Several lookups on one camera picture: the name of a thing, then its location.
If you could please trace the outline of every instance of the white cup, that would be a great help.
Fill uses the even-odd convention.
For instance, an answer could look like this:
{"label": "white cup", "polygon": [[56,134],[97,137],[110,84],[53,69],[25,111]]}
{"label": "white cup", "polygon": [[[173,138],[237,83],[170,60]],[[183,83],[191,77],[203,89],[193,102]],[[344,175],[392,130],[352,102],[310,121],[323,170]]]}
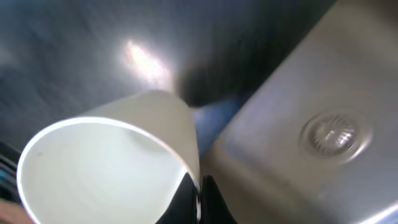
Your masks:
{"label": "white cup", "polygon": [[37,224],[155,223],[199,158],[188,106],[162,92],[59,121],[22,152],[17,184]]}

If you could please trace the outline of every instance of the sink basin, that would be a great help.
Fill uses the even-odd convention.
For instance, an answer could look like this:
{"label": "sink basin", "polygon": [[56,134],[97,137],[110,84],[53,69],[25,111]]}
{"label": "sink basin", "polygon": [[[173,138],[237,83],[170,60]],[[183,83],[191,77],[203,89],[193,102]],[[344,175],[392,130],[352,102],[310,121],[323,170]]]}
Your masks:
{"label": "sink basin", "polygon": [[337,2],[202,160],[238,223],[398,220],[396,4]]}

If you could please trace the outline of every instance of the sink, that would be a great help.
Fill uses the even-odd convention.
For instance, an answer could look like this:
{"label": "sink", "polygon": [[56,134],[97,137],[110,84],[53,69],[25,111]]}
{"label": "sink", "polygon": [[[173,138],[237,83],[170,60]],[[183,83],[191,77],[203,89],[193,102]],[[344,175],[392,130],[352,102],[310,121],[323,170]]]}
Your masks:
{"label": "sink", "polygon": [[396,6],[337,2],[202,159],[238,223],[396,223]]}

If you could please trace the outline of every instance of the drain strainer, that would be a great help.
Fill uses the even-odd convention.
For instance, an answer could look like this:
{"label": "drain strainer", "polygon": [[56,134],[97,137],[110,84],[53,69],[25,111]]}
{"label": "drain strainer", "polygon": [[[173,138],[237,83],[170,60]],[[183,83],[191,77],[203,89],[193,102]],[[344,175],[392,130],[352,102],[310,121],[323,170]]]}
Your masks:
{"label": "drain strainer", "polygon": [[364,116],[347,109],[327,111],[312,118],[300,137],[301,147],[322,158],[351,159],[371,139]]}

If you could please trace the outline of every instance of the metal drain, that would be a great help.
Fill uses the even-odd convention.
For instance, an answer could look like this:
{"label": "metal drain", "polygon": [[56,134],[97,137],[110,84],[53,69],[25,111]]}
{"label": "metal drain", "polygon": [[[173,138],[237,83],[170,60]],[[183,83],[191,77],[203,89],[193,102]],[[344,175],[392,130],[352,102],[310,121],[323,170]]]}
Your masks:
{"label": "metal drain", "polygon": [[310,128],[308,141],[321,156],[336,156],[352,148],[357,141],[358,127],[347,116],[328,116]]}
{"label": "metal drain", "polygon": [[312,118],[304,127],[299,143],[315,157],[349,161],[370,143],[371,137],[371,127],[361,113],[338,109]]}

